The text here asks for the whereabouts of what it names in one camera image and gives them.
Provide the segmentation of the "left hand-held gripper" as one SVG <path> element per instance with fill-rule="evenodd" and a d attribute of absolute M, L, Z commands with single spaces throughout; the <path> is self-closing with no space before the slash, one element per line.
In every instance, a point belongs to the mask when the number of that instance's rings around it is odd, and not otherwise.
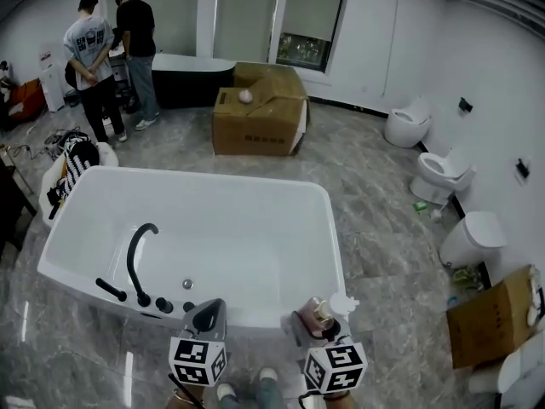
<path fill-rule="evenodd" d="M 215 386 L 227 368 L 227 304 L 216 298 L 186 308 L 186 329 L 170 339 L 169 366 L 183 384 Z"/>

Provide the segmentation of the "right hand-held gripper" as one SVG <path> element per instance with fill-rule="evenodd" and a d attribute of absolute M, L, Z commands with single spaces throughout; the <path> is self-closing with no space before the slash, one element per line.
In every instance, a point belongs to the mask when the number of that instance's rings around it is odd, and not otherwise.
<path fill-rule="evenodd" d="M 338 393 L 356 389 L 367 370 L 362 343 L 355 342 L 341 316 L 332 319 L 327 341 L 317 340 L 298 312 L 291 313 L 291 327 L 302 360 L 297 390 L 301 393 Z"/>

